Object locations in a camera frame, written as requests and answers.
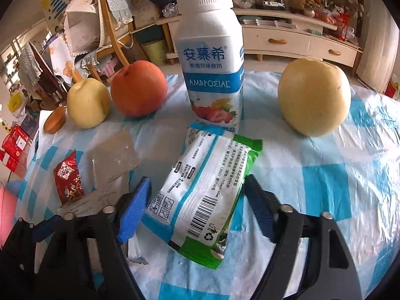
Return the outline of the pink plastic trash bin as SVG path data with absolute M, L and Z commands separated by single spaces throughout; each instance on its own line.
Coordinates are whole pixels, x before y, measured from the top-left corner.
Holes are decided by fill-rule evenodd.
M 0 189 L 0 242 L 4 247 L 10 232 L 14 226 L 14 213 L 16 210 L 17 197 L 4 185 Z

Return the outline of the silver foil square lid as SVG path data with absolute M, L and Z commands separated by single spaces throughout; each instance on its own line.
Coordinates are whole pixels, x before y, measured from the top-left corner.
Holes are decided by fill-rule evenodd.
M 127 129 L 98 144 L 89 152 L 95 189 L 134 170 L 140 159 Z

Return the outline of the red orange apple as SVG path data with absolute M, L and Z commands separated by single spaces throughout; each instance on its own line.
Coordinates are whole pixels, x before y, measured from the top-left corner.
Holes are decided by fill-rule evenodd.
M 168 84 L 160 68 L 146 60 L 123 67 L 113 78 L 110 93 L 116 109 L 126 117 L 144 117 L 166 99 Z

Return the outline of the red gift boxes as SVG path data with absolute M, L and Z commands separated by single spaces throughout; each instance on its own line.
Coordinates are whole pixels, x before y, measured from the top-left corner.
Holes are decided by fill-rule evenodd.
M 26 175 L 31 142 L 25 131 L 19 125 L 14 125 L 1 145 L 1 162 L 19 178 Z

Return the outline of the wooden chair with covers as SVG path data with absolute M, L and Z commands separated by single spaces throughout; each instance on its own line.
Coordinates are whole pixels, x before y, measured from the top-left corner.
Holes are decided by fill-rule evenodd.
M 116 55 L 129 64 L 122 49 L 134 45 L 132 0 L 72 0 L 65 11 L 64 36 L 84 79 L 101 72 L 100 60 Z

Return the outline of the yellow pear right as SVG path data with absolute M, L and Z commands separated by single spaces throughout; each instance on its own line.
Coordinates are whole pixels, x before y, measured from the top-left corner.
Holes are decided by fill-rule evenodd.
M 338 66 L 312 58 L 289 63 L 281 74 L 278 100 L 286 122 L 297 132 L 321 137 L 347 118 L 351 86 Z

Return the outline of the white TV cabinet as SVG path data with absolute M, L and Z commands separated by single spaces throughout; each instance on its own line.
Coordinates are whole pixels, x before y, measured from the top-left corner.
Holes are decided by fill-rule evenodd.
M 239 39 L 240 49 L 234 55 L 255 55 L 259 61 L 263 56 L 280 56 L 286 58 L 316 58 L 327 60 L 347 67 L 354 67 L 355 62 L 363 53 L 350 43 L 342 42 L 335 37 L 321 36 L 324 29 L 336 29 L 333 24 L 295 15 L 286 11 L 270 11 L 261 9 L 233 8 L 236 22 L 242 26 L 243 39 Z M 178 52 L 177 31 L 180 25 L 180 15 L 156 20 L 156 25 L 163 27 L 167 36 L 169 52 L 167 59 L 173 60 L 180 56 Z M 187 61 L 192 69 L 221 69 L 228 60 L 227 50 L 230 45 L 223 42 L 208 43 L 206 38 L 199 43 L 190 43 L 183 47 L 183 61 Z

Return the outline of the small red snack wrapper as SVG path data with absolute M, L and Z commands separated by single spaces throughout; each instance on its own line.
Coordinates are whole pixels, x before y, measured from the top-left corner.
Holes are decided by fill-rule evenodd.
M 84 197 L 85 192 L 81 183 L 75 150 L 55 167 L 53 176 L 62 205 Z

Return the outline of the green waste basket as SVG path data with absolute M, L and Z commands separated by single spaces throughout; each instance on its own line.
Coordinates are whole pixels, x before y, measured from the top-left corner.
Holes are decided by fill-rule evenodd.
M 166 63 L 166 54 L 168 53 L 168 44 L 165 39 L 154 40 L 148 43 L 142 44 L 142 48 L 147 55 L 150 62 L 157 66 L 161 66 Z

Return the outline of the yellow pear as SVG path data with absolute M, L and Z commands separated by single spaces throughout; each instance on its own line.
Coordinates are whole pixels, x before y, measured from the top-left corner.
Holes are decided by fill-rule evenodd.
M 81 129 L 102 123 L 110 113 L 111 96 L 107 87 L 95 78 L 75 83 L 67 95 L 69 118 Z
M 338 66 L 312 58 L 289 63 L 281 74 L 278 100 L 286 122 L 297 132 L 321 137 L 347 118 L 351 86 Z

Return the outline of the green white snack packet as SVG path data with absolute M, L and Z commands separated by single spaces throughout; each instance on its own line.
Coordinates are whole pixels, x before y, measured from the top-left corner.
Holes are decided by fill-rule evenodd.
M 143 224 L 180 255 L 216 269 L 242 185 L 262 150 L 260 139 L 191 124 L 184 152 L 148 204 Z

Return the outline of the blue white checkered tablecloth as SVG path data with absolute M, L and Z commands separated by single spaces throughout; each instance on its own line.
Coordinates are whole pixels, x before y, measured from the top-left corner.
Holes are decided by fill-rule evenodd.
M 338 129 L 319 138 L 297 134 L 284 120 L 277 100 L 280 76 L 246 72 L 242 136 L 260 139 L 262 153 L 251 172 L 259 184 L 301 213 L 330 212 L 352 254 L 363 295 L 369 295 L 399 251 L 399 104 L 354 86 L 350 112 Z M 22 181 L 15 217 L 39 223 L 60 207 L 54 167 L 76 152 L 83 189 L 94 189 L 87 153 L 127 129 L 140 158 L 131 185 L 144 176 L 161 189 L 184 148 L 195 121 L 185 82 L 167 78 L 165 104 L 149 117 L 126 118 L 112 110 L 93 129 L 70 128 L 42 143 Z M 144 226 L 138 228 L 144 265 L 133 275 L 147 299 L 249 299 L 273 252 L 246 198 L 239 199 L 228 233 L 225 258 L 208 269 L 181 256 Z

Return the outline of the yellow pear left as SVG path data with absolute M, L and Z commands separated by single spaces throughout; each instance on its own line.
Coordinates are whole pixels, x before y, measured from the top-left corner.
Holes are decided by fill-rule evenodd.
M 75 83 L 67 95 L 69 118 L 81 129 L 102 123 L 110 113 L 111 96 L 107 87 L 95 78 Z

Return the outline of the white paper receipt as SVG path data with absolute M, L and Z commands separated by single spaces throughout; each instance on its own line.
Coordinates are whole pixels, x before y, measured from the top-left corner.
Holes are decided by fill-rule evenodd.
M 135 264 L 146 265 L 147 260 L 141 255 L 141 250 L 136 236 L 136 230 L 145 213 L 152 191 L 151 180 L 142 177 L 133 191 L 128 190 L 128 176 L 126 174 L 106 183 L 99 190 L 74 201 L 67 202 L 57 210 L 58 215 L 73 213 L 76 217 L 94 215 L 106 206 L 114 206 L 116 210 L 122 209 L 121 203 L 125 200 L 132 202 L 126 214 L 117 220 L 117 238 L 123 245 L 123 252 L 128 261 Z

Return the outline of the dark wooden chair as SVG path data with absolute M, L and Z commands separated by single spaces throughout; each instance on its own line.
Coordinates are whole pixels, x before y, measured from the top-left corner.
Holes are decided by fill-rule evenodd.
M 45 107 L 53 110 L 67 101 L 67 91 L 50 70 L 35 46 L 28 42 L 18 58 L 20 74 L 27 77 L 32 90 L 44 102 Z

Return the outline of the yellow plastic bag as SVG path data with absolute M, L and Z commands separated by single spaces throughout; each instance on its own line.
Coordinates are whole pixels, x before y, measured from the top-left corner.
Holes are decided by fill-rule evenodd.
M 8 110 L 11 113 L 17 111 L 20 108 L 20 106 L 23 104 L 24 100 L 25 99 L 20 91 L 14 93 L 14 94 L 11 94 L 9 96 L 9 101 L 7 103 Z

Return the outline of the white Ambrosial yogurt bottle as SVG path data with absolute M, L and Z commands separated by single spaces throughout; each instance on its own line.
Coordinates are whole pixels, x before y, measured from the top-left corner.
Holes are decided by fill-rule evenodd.
M 192 111 L 238 132 L 243 108 L 243 30 L 232 0 L 177 0 L 174 36 Z

